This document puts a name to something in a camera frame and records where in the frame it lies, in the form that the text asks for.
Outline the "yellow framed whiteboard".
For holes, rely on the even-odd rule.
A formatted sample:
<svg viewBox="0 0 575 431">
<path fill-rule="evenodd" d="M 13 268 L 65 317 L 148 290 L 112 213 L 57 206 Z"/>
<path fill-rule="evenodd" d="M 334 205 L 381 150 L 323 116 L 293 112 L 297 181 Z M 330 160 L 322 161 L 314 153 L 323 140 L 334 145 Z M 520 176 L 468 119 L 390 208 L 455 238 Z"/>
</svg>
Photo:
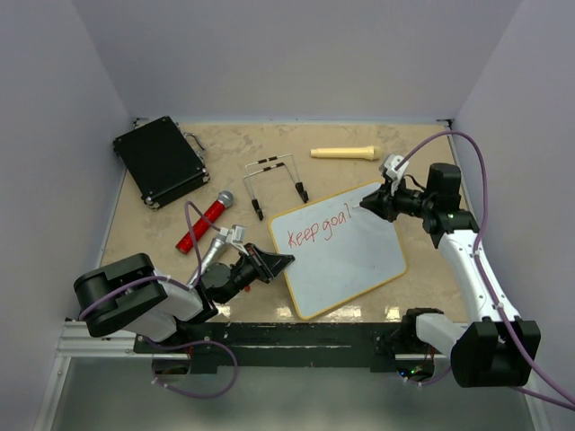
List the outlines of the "yellow framed whiteboard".
<svg viewBox="0 0 575 431">
<path fill-rule="evenodd" d="M 276 251 L 296 257 L 284 277 L 299 318 L 329 312 L 407 271 L 394 224 L 353 209 L 380 186 L 366 182 L 269 220 Z"/>
</svg>

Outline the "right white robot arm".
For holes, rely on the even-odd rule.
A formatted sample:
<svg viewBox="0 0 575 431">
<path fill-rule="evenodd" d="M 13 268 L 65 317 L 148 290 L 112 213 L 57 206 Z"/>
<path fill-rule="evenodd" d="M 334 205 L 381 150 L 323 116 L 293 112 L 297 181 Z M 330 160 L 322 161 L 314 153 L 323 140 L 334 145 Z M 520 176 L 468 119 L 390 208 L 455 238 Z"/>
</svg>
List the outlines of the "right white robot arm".
<svg viewBox="0 0 575 431">
<path fill-rule="evenodd" d="M 449 163 L 429 167 L 424 188 L 409 189 L 408 163 L 391 155 L 380 167 L 384 183 L 362 198 L 360 207 L 385 221 L 400 215 L 419 218 L 433 245 L 450 266 L 470 319 L 466 327 L 438 309 L 415 308 L 402 318 L 402 346 L 419 353 L 430 346 L 445 355 L 456 382 L 464 387 L 521 387 L 531 374 L 541 332 L 525 321 L 502 292 L 476 240 L 479 225 L 461 207 L 461 171 Z"/>
</svg>

